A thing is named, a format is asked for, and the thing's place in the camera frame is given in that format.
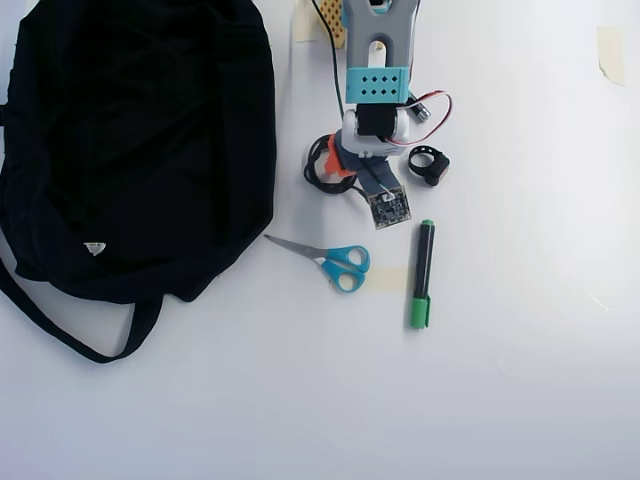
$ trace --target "blue perforated bracket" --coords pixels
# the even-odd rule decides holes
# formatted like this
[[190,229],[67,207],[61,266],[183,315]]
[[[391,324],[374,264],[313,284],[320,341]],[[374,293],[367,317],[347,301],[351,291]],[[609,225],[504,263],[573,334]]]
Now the blue perforated bracket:
[[409,67],[355,67],[347,70],[347,103],[406,103]]

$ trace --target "scissors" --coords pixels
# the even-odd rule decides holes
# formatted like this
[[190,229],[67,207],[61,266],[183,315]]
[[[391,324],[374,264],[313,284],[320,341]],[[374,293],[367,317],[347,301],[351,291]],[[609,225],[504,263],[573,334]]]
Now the scissors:
[[[365,273],[369,271],[371,266],[371,257],[369,251],[359,245],[344,248],[321,249],[301,245],[299,243],[282,240],[281,238],[265,235],[266,238],[281,247],[291,250],[292,252],[302,255],[312,260],[324,259],[320,264],[320,268],[329,276],[333,285],[343,293],[354,293],[364,285]],[[352,252],[360,253],[362,263],[356,263],[349,256]],[[353,286],[348,289],[344,288],[341,283],[344,277],[353,280]]]

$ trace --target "circuit board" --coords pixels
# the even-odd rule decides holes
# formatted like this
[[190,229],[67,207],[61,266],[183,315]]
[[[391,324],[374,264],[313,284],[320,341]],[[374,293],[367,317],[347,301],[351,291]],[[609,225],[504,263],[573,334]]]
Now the circuit board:
[[409,200],[402,186],[388,192],[370,195],[369,205],[371,206],[376,230],[411,220]]

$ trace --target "orange component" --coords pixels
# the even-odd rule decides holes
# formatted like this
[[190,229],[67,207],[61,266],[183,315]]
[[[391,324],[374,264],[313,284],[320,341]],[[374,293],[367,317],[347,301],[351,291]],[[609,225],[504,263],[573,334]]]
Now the orange component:
[[355,175],[354,172],[350,172],[349,170],[342,168],[342,163],[340,162],[340,157],[336,150],[335,138],[335,135],[331,135],[329,137],[329,158],[327,158],[327,161],[324,164],[324,171],[327,175],[339,175],[342,178],[352,177]]

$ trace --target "backpack strap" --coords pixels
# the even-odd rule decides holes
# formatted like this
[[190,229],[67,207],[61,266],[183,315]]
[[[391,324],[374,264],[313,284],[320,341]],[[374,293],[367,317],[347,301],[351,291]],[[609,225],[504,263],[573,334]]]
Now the backpack strap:
[[2,261],[0,261],[0,290],[2,290],[2,292],[33,321],[33,323],[38,325],[49,335],[57,338],[62,343],[78,352],[83,357],[86,357],[96,363],[110,363],[114,360],[128,357],[138,350],[155,326],[156,321],[160,316],[160,310],[162,310],[163,300],[161,297],[153,302],[136,304],[127,344],[125,345],[122,353],[110,357],[96,352],[53,323],[42,312],[42,310],[33,303],[25,291],[20,288],[13,277],[11,277]]

